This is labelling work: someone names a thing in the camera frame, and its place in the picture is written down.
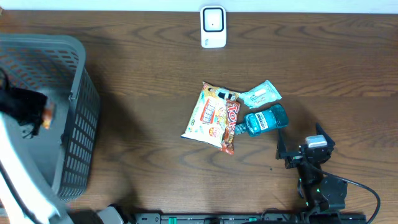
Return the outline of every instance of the gray plastic basket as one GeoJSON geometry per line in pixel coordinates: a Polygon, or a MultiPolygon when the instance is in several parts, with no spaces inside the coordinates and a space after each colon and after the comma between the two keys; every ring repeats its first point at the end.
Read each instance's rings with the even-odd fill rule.
{"type": "Polygon", "coordinates": [[[0,34],[0,67],[12,86],[39,91],[56,104],[50,130],[32,139],[3,116],[13,148],[25,147],[61,200],[85,190],[96,136],[100,97],[85,66],[83,45],[66,35],[0,34]]]}

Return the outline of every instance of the blue packet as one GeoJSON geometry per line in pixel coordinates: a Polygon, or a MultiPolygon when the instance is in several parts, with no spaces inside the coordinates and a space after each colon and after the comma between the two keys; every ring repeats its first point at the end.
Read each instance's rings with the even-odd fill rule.
{"type": "Polygon", "coordinates": [[[282,96],[278,93],[273,84],[266,80],[254,89],[241,93],[239,98],[244,101],[250,109],[258,108],[266,103],[273,102],[275,100],[282,99],[282,96]]]}

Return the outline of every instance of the wooden table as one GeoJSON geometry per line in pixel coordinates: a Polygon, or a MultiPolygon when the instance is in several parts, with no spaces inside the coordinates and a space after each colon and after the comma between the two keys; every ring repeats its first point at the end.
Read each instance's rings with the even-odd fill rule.
{"type": "MultiPolygon", "coordinates": [[[[235,138],[234,156],[181,139],[202,81],[248,91],[271,82],[301,144],[315,122],[336,141],[324,170],[376,190],[375,223],[398,207],[398,16],[229,13],[223,49],[200,45],[199,13],[5,11],[2,32],[68,34],[102,97],[91,180],[73,208],[261,212],[305,206],[298,174],[275,160],[276,133],[235,138]]],[[[242,106],[239,119],[248,113],[242,106]]],[[[349,211],[368,218],[350,185],[349,211]]]]}

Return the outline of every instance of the white wall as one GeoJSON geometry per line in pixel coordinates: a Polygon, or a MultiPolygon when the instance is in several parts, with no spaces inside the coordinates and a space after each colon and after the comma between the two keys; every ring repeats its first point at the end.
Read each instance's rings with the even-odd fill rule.
{"type": "Polygon", "coordinates": [[[398,13],[398,0],[0,0],[4,9],[193,11],[219,4],[229,12],[398,13]]]}

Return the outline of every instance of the mouthwash bottle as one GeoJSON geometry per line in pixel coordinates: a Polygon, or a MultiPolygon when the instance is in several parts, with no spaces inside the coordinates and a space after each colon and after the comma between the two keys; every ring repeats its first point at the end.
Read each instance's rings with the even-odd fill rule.
{"type": "Polygon", "coordinates": [[[236,125],[235,134],[248,132],[250,136],[254,137],[276,128],[284,128],[288,123],[289,119],[285,109],[282,105],[277,104],[268,110],[246,115],[243,118],[243,123],[236,125]]]}

